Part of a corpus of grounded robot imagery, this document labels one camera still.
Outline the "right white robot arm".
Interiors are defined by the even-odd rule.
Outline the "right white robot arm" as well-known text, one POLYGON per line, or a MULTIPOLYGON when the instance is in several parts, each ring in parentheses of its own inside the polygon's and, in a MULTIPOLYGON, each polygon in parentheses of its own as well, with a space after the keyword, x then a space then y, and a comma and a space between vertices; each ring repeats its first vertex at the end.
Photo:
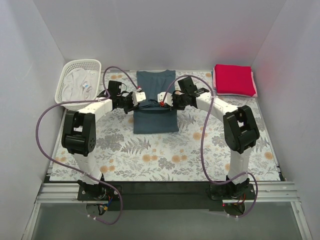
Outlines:
POLYGON ((213 196, 237 199, 245 196, 258 196, 258 184, 250 183, 254 175, 249 172, 250 154, 260 138, 260 132, 252 109, 247 106, 235 106, 217 97, 210 85, 197 88, 194 75, 177 77, 170 85, 178 83, 179 90, 166 91, 158 102, 173 110, 184 110, 191 106, 205 111, 207 117, 213 116, 223 124, 224 140, 230 149, 229 171, 225 181, 214 181, 205 167, 204 150, 200 150, 203 173, 210 182, 213 196))

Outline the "blue grey t shirt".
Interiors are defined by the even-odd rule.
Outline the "blue grey t shirt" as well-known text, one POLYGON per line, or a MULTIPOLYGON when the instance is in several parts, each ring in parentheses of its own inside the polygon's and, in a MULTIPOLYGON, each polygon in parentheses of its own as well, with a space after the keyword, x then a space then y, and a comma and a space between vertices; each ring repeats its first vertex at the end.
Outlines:
POLYGON ((134 134, 166 134, 179 131, 177 111, 161 107, 158 103, 159 93, 173 93, 175 86, 170 84, 175 78, 174 70, 136 73, 137 84, 145 92, 146 100, 133 113, 134 134))

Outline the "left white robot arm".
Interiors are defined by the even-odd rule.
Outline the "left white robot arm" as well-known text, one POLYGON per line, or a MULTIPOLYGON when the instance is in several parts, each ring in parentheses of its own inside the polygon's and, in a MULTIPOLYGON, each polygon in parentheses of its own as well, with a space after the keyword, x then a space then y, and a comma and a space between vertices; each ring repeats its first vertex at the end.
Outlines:
POLYGON ((96 123, 107 113, 123 109, 127 114, 138 108, 146 100, 146 95, 139 88, 137 91, 121 91, 121 82, 111 81, 91 104, 76 110, 68 110, 63 125, 61 144, 73 155, 84 178, 81 184, 91 185, 89 194, 95 200, 106 196, 106 187, 100 183, 102 173, 95 160, 97 143, 96 123))

